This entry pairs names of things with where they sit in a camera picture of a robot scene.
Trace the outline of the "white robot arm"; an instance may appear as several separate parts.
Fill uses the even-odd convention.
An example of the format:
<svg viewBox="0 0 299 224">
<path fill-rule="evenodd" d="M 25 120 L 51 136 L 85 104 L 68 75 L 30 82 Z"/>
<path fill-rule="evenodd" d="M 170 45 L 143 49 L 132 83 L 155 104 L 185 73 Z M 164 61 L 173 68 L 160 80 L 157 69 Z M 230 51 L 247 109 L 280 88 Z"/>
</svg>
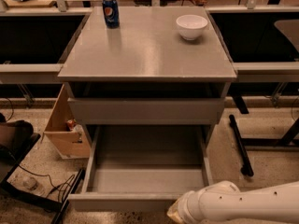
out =
<svg viewBox="0 0 299 224">
<path fill-rule="evenodd" d="M 171 205 L 167 215 L 178 224 L 238 218 L 298 224 L 299 182 L 241 191 L 233 182 L 221 181 L 184 193 Z"/>
</svg>

